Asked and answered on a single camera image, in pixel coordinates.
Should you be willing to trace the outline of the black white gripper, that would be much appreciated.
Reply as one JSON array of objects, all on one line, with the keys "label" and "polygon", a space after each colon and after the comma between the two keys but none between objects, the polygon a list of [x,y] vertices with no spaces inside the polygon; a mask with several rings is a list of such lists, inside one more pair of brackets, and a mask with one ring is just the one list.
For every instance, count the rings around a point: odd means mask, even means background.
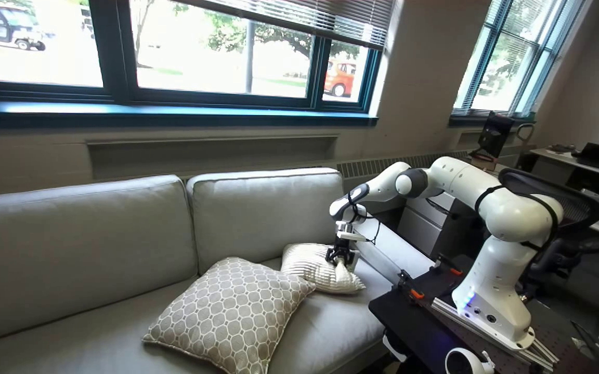
[{"label": "black white gripper", "polygon": [[348,220],[335,222],[335,242],[329,246],[325,260],[332,266],[342,265],[354,269],[357,262],[356,246],[364,242],[364,235],[356,234]]}]

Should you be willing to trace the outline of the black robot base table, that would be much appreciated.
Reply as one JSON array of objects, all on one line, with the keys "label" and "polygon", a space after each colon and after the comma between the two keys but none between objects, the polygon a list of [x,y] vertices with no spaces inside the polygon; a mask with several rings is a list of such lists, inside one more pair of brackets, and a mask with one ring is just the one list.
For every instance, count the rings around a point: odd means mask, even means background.
[{"label": "black robot base table", "polygon": [[463,277],[429,271],[413,280],[427,300],[412,304],[398,297],[394,286],[368,304],[368,311],[384,327],[382,343],[398,362],[394,374],[445,374],[442,358],[453,348],[466,348],[481,355],[487,351],[494,362],[494,374],[553,374],[564,359],[532,333],[529,346],[501,346],[493,338],[450,317],[447,293]]}]

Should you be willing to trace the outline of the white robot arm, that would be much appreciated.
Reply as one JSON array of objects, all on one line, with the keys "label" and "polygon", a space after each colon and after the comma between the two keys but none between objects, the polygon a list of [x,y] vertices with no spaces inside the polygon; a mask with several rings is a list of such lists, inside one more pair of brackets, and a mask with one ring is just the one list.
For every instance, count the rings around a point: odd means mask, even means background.
[{"label": "white robot arm", "polygon": [[466,278],[450,291],[448,314],[508,349],[529,348],[535,343],[532,320],[516,293],[516,282],[539,246],[548,242],[551,231],[564,218],[557,200],[540,194],[514,194],[498,176],[459,159],[438,157],[427,168],[392,162],[375,179],[335,200],[329,217],[341,220],[344,210],[360,201],[437,194],[448,194],[471,209],[489,231]]}]

